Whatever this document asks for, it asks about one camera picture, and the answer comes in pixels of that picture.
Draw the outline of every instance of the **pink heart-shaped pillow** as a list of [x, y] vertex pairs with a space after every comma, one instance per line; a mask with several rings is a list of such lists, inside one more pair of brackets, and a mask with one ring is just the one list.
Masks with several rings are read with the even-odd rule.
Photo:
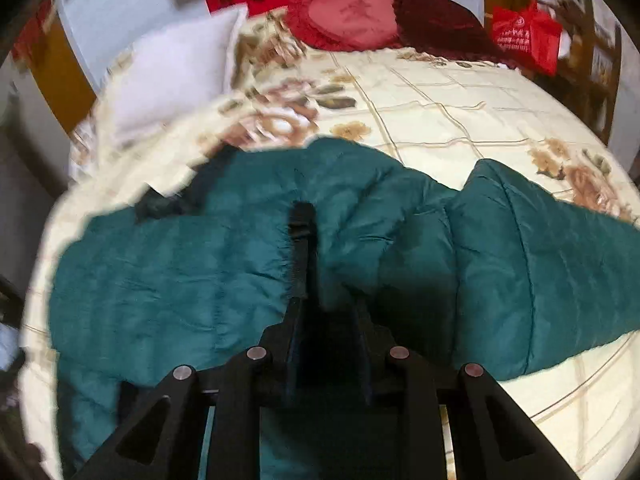
[[394, 0], [306, 0], [311, 24], [357, 50], [383, 48], [398, 36]]

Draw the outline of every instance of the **bed sheet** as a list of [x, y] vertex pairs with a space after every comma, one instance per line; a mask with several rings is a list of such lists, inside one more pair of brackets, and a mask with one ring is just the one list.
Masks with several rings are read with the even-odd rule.
[[[111, 153], [92, 178], [59, 200], [47, 221], [26, 303], [22, 344], [29, 364], [20, 389], [28, 439], [43, 448], [52, 478], [61, 475], [47, 298], [60, 254], [82, 236], [90, 216], [135, 203], [147, 184], [163, 194], [184, 186], [191, 167], [238, 124], [251, 148], [343, 137], [455, 189], [477, 160], [494, 158], [558, 200], [633, 224], [638, 220], [640, 197], [613, 156], [573, 114], [519, 73], [412, 49], [329, 54], [303, 47], [285, 59], [278, 54], [281, 44], [272, 41], [273, 25], [273, 15], [245, 25], [249, 46], [238, 76], [241, 90]], [[289, 108], [292, 115], [283, 119], [284, 104], [294, 112]], [[100, 113], [98, 138], [108, 132], [108, 106]], [[278, 128], [286, 134], [278, 136]], [[640, 338], [634, 332], [503, 387], [581, 478], [611, 480], [638, 444], [639, 372]], [[453, 478], [450, 447], [447, 463]]]

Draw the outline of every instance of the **teal puffer jacket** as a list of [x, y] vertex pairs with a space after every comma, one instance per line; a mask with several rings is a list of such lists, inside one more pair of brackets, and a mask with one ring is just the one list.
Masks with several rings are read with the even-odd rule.
[[[638, 231], [499, 162], [479, 161], [457, 192], [343, 140], [238, 153], [201, 214], [136, 224], [123, 209], [62, 256], [49, 304], [66, 474], [113, 431], [122, 381], [221, 365], [281, 320], [295, 201], [316, 208], [322, 307], [364, 294], [374, 321], [432, 362], [506, 380], [640, 328]], [[300, 442], [295, 426], [263, 435], [263, 478], [326, 478], [308, 450], [282, 454], [297, 449], [282, 444], [289, 430]], [[368, 478], [384, 470], [377, 444]]]

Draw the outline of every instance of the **white pillow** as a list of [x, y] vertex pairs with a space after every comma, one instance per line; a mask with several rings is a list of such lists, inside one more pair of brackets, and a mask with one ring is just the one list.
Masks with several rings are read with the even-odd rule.
[[110, 92], [116, 146], [230, 92], [246, 17], [247, 6], [240, 4], [137, 40], [131, 64]]

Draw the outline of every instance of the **metal screw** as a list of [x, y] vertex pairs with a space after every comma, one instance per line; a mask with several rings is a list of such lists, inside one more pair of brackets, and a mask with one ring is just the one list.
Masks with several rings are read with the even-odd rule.
[[479, 364], [469, 363], [465, 365], [465, 374], [470, 377], [480, 377], [484, 374], [484, 368], [482, 368]]
[[246, 351], [246, 356], [253, 361], [264, 359], [266, 355], [267, 351], [261, 346], [252, 346]]
[[407, 359], [409, 351], [404, 346], [394, 346], [389, 350], [389, 354], [393, 359]]
[[191, 375], [191, 368], [189, 368], [186, 365], [178, 366], [174, 370], [174, 379], [178, 379], [179, 381], [185, 380], [186, 378], [190, 377], [190, 375]]

